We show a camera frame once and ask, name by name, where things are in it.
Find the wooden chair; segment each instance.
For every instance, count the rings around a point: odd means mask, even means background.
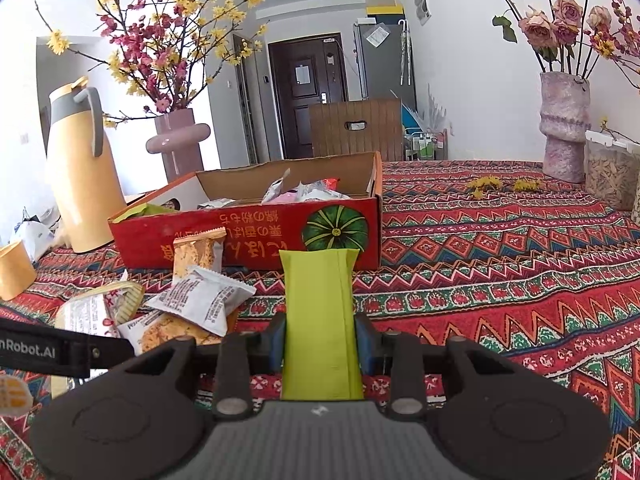
[[[371,99],[309,107],[314,156],[380,152],[382,160],[402,160],[401,103]]]

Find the patterned tablecloth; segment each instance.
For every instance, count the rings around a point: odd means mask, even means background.
[[[489,175],[505,184],[539,178],[542,187],[471,198],[465,184]],[[545,178],[537,163],[388,163],[384,189],[383,267],[354,277],[356,309],[380,330],[434,344],[462,334],[588,397],[615,434],[598,480],[640,478],[640,228],[580,187]],[[0,303],[0,316],[52,323],[64,301],[123,270],[113,246],[57,250],[26,293]],[[166,272],[129,276],[149,294],[170,283]],[[258,289],[240,330],[261,329],[284,309],[281,274],[234,276]],[[25,378],[36,405],[0,421],[0,480],[44,478],[28,441],[33,417],[49,402],[49,380],[6,373]],[[364,383],[367,397],[385,400],[387,378]],[[425,386],[431,400],[444,400],[437,377]],[[252,388],[257,398],[277,397],[280,378],[254,377]]]

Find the refrigerator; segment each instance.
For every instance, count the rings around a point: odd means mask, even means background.
[[[367,41],[367,38],[379,26],[354,26],[362,97],[364,99],[389,99],[395,93],[407,107],[415,110],[414,64],[412,61],[411,85],[409,85],[406,55],[404,60],[404,84],[400,85],[402,25],[385,25],[390,31],[389,36],[379,46],[374,46]]]

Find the textured pink vase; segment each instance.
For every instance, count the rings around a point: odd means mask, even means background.
[[[146,150],[162,153],[167,181],[192,171],[202,171],[199,143],[210,136],[209,125],[196,124],[190,108],[156,117],[155,122],[158,134],[146,142]]]
[[[563,72],[546,72],[540,77],[540,131],[546,136],[543,171],[579,184],[584,182],[585,133],[591,127],[589,82]]]

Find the red cardboard box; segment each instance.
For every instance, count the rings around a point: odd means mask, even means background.
[[[350,200],[265,204],[272,182],[289,176],[283,189],[300,182],[339,178],[338,192]],[[214,210],[198,204],[217,198],[241,201]],[[130,208],[172,202],[176,214],[128,218],[114,222]],[[279,160],[234,170],[188,174],[140,198],[110,219],[111,232],[129,269],[171,269],[174,238],[226,227],[224,265],[251,270],[282,268],[279,251],[360,248],[358,270],[380,266],[382,236],[382,160],[378,152],[300,160]]]

